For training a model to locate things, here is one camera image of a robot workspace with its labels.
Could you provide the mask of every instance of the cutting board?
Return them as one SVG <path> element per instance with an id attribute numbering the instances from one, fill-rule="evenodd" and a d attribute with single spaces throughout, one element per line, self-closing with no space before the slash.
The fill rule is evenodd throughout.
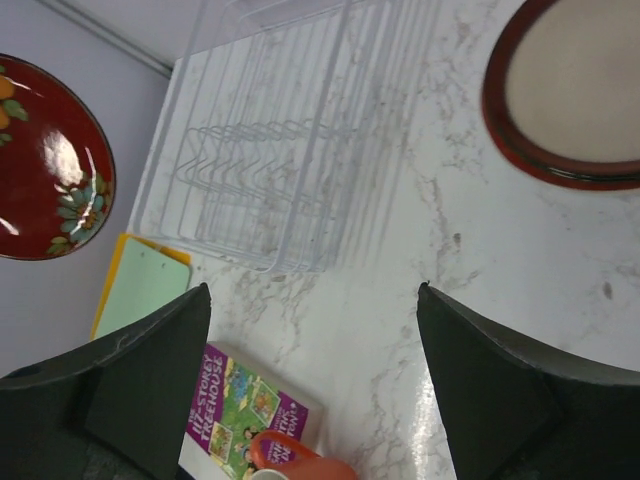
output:
<path id="1" fill-rule="evenodd" d="M 130 325 L 184 293 L 188 265 L 127 238 L 93 338 Z"/>

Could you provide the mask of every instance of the book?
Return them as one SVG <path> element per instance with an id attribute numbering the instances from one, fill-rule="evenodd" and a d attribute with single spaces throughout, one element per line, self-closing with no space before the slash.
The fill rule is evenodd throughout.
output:
<path id="1" fill-rule="evenodd" d="M 261 431 L 276 430 L 315 447 L 323 408 L 224 343 L 207 344 L 193 397 L 187 434 L 232 479 L 257 470 L 249 444 Z M 288 448 L 264 442 L 266 458 L 286 463 Z"/>

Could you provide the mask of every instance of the painted flower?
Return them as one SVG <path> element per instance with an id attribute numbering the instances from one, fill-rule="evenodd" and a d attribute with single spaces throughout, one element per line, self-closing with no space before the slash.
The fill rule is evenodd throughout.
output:
<path id="1" fill-rule="evenodd" d="M 71 243 L 89 240 L 104 221 L 104 197 L 87 185 L 84 189 L 74 188 L 58 200 L 62 204 L 58 207 L 58 215 L 65 219 L 60 230 L 69 234 Z"/>

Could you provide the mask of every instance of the mug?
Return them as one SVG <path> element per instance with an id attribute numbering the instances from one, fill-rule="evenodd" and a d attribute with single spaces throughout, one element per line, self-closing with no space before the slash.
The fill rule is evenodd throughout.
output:
<path id="1" fill-rule="evenodd" d="M 261 442 L 277 442 L 296 454 L 295 460 L 276 465 L 266 459 Z M 284 433 L 265 430 L 251 441 L 251 458 L 260 469 L 251 478 L 259 480 L 357 480 L 356 472 L 346 463 L 324 458 Z"/>

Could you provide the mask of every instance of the orange fruit design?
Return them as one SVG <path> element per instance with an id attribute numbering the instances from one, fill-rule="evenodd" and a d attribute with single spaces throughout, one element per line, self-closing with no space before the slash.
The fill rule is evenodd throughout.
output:
<path id="1" fill-rule="evenodd" d="M 11 123 L 11 117 L 23 122 L 29 119 L 29 115 L 22 108 L 20 102 L 11 98 L 16 93 L 16 86 L 11 80 L 2 75 L 5 69 L 0 65 L 0 130 L 6 129 Z M 11 135 L 0 132 L 0 147 L 11 141 Z"/>
<path id="2" fill-rule="evenodd" d="M 0 75 L 0 100 L 13 97 L 15 91 L 15 85 L 13 85 L 7 77 Z"/>

